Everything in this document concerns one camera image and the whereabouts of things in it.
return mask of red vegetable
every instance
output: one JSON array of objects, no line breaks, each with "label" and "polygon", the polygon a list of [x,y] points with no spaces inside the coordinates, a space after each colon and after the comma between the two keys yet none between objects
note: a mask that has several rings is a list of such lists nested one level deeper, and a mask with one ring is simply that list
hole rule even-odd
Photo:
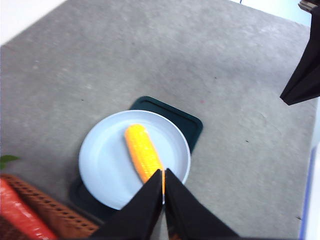
[{"label": "red vegetable", "polygon": [[31,239],[57,239],[57,236],[2,178],[0,178],[0,215]]}]

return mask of corn on the cob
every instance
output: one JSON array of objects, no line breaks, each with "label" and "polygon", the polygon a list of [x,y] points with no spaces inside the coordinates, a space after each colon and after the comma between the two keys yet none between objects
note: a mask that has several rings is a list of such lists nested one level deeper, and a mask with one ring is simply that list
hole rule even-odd
[{"label": "corn on the cob", "polygon": [[126,129],[124,136],[133,165],[141,180],[144,183],[147,182],[155,171],[160,169],[162,171],[162,192],[164,193],[164,167],[146,128],[141,124],[133,124]]}]

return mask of brown basket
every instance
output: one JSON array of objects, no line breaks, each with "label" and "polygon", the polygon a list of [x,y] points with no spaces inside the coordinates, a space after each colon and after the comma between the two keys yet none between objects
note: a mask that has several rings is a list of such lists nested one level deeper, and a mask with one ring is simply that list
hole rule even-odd
[{"label": "brown basket", "polygon": [[99,227],[16,176],[2,174],[47,226],[60,238],[87,238]]}]

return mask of table surface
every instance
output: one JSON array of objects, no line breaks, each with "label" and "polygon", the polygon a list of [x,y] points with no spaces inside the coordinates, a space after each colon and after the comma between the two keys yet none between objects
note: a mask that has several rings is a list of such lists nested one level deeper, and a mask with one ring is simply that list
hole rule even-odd
[{"label": "table surface", "polygon": [[316,101],[279,95],[309,31],[226,0],[67,1],[1,47],[5,172],[70,204],[88,131],[147,95],[202,120],[201,203],[241,236],[296,238]]}]

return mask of black placemat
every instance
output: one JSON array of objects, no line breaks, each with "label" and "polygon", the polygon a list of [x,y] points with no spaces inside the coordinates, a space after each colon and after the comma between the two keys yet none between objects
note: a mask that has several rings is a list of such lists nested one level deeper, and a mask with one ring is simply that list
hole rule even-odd
[{"label": "black placemat", "polygon": [[[169,119],[181,130],[192,153],[203,129],[200,119],[150,96],[138,98],[130,110],[146,110]],[[69,197],[84,214],[102,222],[117,211],[96,200],[88,192],[80,176],[71,185]]]}]

